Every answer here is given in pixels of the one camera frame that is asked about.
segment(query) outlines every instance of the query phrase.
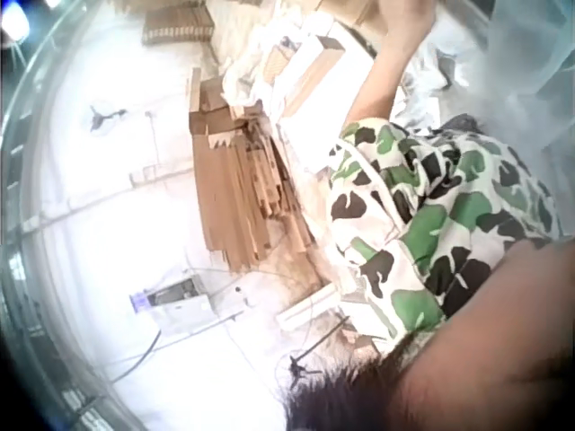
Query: black hair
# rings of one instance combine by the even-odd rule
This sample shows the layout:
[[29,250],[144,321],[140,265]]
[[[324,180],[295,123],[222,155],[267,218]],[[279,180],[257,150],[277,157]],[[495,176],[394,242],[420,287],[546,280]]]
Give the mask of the black hair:
[[415,428],[403,402],[404,359],[416,334],[386,357],[345,365],[300,384],[286,402],[287,431],[386,431]]

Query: floor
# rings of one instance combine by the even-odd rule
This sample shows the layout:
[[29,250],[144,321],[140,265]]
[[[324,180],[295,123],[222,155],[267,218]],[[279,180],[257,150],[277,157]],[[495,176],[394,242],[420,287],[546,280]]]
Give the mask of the floor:
[[[129,174],[146,166],[190,159],[188,73],[192,66],[205,76],[217,73],[207,45],[143,48],[142,24],[141,17],[118,16],[102,5],[63,65],[40,127],[45,132],[29,154],[33,194],[23,217],[47,223],[29,239],[52,286],[43,293],[52,328],[111,380],[157,332],[149,316],[134,314],[128,296],[200,274],[218,314],[244,313],[195,337],[160,338],[157,352],[109,385],[110,396],[152,430],[281,429],[288,355],[337,320],[326,316],[293,333],[279,330],[275,315],[308,294],[295,264],[284,259],[285,241],[275,239],[272,259],[259,271],[229,274],[203,245],[193,172],[137,189],[130,184]],[[91,135],[90,104],[128,115]],[[349,355],[334,339],[323,352],[328,359],[312,355],[308,363],[327,366]]]

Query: flattened cardboard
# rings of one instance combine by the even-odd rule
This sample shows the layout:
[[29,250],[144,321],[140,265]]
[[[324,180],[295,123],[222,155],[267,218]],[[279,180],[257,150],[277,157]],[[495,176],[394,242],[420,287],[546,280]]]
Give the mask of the flattened cardboard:
[[217,76],[205,81],[199,85],[199,105],[204,112],[219,110],[227,105],[224,96],[223,76]]
[[227,106],[219,110],[206,112],[204,118],[207,126],[206,133],[210,135],[236,130],[237,128],[242,128],[246,123],[244,119],[234,121]]

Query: stack of cardboard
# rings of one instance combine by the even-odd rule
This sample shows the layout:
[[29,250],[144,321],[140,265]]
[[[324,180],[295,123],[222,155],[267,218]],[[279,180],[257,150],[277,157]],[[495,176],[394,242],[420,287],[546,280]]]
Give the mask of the stack of cardboard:
[[304,253],[312,238],[275,143],[254,114],[257,108],[231,108],[221,84],[221,78],[201,82],[194,69],[190,132],[206,246],[222,252],[230,270],[239,272],[266,259],[268,219],[283,222],[294,252]]
[[142,43],[209,42],[214,27],[214,20],[204,4],[187,3],[154,9],[146,13]]
[[201,6],[206,0],[109,0],[109,2],[114,4],[117,11],[140,13],[182,4],[191,7]]
[[252,6],[261,6],[261,3],[263,3],[263,0],[230,0],[230,1],[239,4],[250,4]]

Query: hand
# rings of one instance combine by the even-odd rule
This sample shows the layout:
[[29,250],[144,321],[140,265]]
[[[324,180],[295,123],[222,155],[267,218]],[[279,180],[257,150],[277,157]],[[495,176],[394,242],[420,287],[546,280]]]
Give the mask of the hand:
[[437,0],[378,0],[387,27],[387,38],[413,51],[435,23]]

